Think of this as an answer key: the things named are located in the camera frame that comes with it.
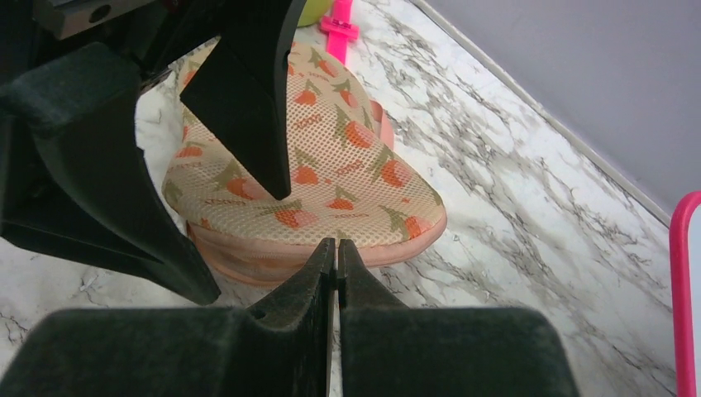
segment black plastic part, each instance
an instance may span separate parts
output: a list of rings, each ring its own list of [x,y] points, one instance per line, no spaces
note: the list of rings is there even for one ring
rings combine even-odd
[[[2,397],[328,395],[334,241],[242,309],[68,310],[31,333]]]
[[[27,339],[2,397],[328,395],[334,241],[239,309],[71,310]],[[557,333],[529,309],[409,309],[339,246],[345,397],[576,397]]]
[[[339,244],[338,267],[344,285],[339,295],[346,296],[344,397],[579,395],[557,332],[541,314],[403,307],[389,298],[348,240]]]
[[[0,87],[0,235],[209,304],[219,289],[136,147],[140,84],[135,65],[95,43]]]
[[[305,0],[237,2],[180,99],[276,199],[291,192],[287,56]],[[255,40],[246,37],[255,32]]]

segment pink slipper sole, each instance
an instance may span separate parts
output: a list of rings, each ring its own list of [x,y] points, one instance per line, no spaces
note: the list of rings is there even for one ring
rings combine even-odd
[[[211,49],[186,60],[180,89]],[[350,238],[375,267],[411,259],[441,236],[447,224],[441,197],[392,151],[382,106],[340,62],[294,45],[287,106],[292,194],[281,201],[184,109],[183,147],[163,194],[214,270],[275,286],[298,271],[324,237]]]

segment white marble tile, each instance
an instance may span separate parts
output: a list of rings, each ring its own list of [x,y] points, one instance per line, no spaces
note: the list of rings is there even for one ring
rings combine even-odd
[[[374,273],[415,307],[542,311],[584,396],[674,395],[666,228],[413,5],[359,0],[354,20],[361,39],[349,67],[393,119],[396,151],[441,193],[449,216],[426,252]],[[312,27],[298,39],[323,36]],[[180,131],[172,83],[137,111],[157,185]],[[267,292],[217,281],[220,305]],[[184,305],[147,281],[0,242],[0,371],[51,311]],[[334,359],[331,389],[340,395],[337,350]]]

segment baseboard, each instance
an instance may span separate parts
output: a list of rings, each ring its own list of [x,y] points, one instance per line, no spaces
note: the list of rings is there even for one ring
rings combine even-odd
[[[667,227],[670,225],[670,215],[666,213],[659,205],[643,193],[637,186],[635,186],[628,178],[626,178],[621,172],[616,170],[609,164],[602,156],[600,156],[594,149],[589,145],[584,143],[578,136],[576,136],[569,128],[565,127],[561,122],[551,116],[543,106],[536,101],[531,95],[529,95],[523,87],[521,87],[516,80],[514,80],[504,69],[499,67],[499,65],[494,62],[487,54],[484,53],[474,42],[472,42],[467,36],[465,36],[461,31],[459,31],[455,26],[453,26],[449,21],[447,21],[435,8],[431,7],[424,0],[409,0],[416,7],[418,7],[427,17],[431,18],[448,36],[452,37],[453,40],[457,41],[467,52],[474,56],[487,70],[494,74],[497,79],[501,80],[509,89],[511,89],[523,102],[530,106],[538,115],[540,115],[548,124],[550,124],[556,131],[558,131],[562,136],[565,137],[567,141],[570,142],[579,152],[589,158],[602,173],[606,174],[610,179],[612,179],[616,184],[618,184],[623,191],[628,193],[631,197],[637,200],[647,211],[649,211],[652,216],[657,218],[660,222],[664,223]]]

